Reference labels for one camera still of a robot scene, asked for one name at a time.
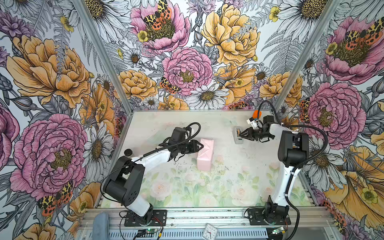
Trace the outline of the purple and pink wrapping paper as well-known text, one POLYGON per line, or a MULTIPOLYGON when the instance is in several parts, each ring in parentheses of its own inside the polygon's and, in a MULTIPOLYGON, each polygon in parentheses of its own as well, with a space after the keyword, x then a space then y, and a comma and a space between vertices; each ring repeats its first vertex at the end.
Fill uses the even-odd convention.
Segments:
POLYGON ((214 140, 201 139, 200 143, 204 146, 198 152, 197 168, 200 171, 209 172, 212 168, 214 155, 214 140))

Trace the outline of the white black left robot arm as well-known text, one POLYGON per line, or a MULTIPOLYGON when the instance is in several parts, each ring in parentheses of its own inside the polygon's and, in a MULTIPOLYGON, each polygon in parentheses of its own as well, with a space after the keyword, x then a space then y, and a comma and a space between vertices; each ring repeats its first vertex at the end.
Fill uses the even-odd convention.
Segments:
POLYGON ((200 131, 201 125, 197 122, 176 127, 157 148, 138 157, 131 157, 132 151, 127 149, 128 154, 116 161, 102 181, 101 194, 109 195, 109 200, 120 203, 140 218, 151 218, 153 206, 140 196, 145 174, 171 160, 202 150, 204 145, 195 139, 200 131))

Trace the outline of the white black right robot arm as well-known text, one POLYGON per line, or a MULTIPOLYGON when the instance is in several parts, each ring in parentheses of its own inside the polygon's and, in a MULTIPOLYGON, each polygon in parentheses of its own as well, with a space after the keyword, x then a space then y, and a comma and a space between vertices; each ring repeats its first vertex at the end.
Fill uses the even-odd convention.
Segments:
POLYGON ((249 128, 238 134, 242 139, 266 143, 278 140, 277 158, 281 163, 279 182, 275 193, 269 195, 263 210, 264 219, 284 220, 289 212, 289 197, 303 163, 309 157, 309 136, 274 122, 273 116, 247 120, 249 128))

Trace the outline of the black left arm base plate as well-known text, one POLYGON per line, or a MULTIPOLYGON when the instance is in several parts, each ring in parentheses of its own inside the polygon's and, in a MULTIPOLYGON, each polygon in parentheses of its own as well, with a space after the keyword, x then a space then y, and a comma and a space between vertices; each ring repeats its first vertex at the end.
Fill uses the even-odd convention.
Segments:
POLYGON ((165 227, 167 223, 167 210, 151 210, 144 217, 133 211, 128 211, 124 220, 125 227, 165 227))

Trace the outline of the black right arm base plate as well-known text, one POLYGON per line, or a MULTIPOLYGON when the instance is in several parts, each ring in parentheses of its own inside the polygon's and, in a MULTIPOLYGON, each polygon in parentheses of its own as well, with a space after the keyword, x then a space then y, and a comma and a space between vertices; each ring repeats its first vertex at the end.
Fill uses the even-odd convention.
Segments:
POLYGON ((263 208, 248 208, 244 212, 244 217, 249 220, 251 226, 289 226, 292 224, 289 215, 285 218, 276 213, 267 213, 263 208))

